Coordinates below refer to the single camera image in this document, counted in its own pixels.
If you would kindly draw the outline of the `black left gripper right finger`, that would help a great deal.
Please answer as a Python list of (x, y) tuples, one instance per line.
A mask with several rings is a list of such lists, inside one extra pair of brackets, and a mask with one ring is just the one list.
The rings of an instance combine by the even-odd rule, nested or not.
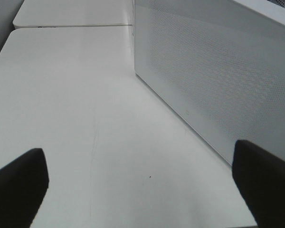
[(233, 180), (260, 228), (285, 228), (285, 161), (247, 140), (235, 143)]

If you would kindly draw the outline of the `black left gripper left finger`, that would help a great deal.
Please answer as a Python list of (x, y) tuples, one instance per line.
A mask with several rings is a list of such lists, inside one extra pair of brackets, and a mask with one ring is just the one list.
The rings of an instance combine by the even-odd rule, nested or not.
[(41, 148), (22, 154), (0, 169), (0, 228), (29, 228), (49, 186)]

